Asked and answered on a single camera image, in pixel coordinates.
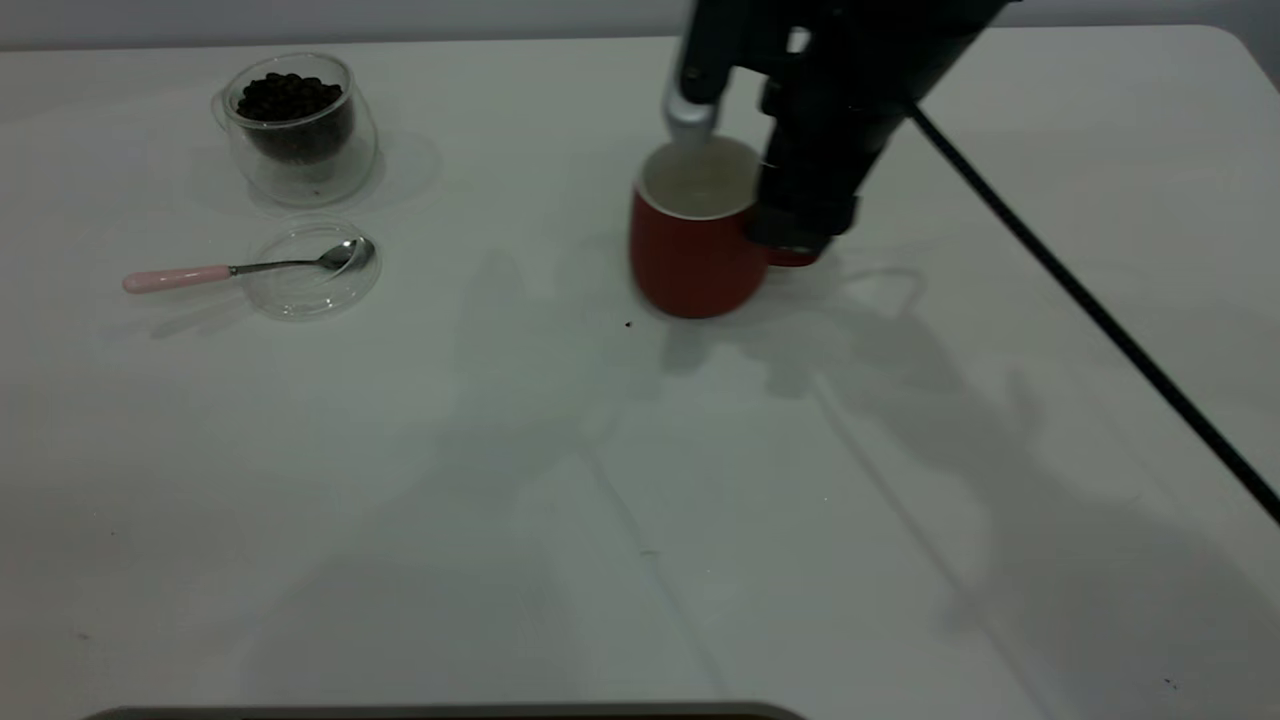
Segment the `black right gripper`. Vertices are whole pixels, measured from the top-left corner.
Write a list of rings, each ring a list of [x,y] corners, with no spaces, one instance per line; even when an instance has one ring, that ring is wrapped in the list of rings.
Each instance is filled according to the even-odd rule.
[[[847,232],[883,147],[1006,1],[694,1],[664,92],[671,140],[700,146],[739,55],[774,127],[748,240],[809,266]]]

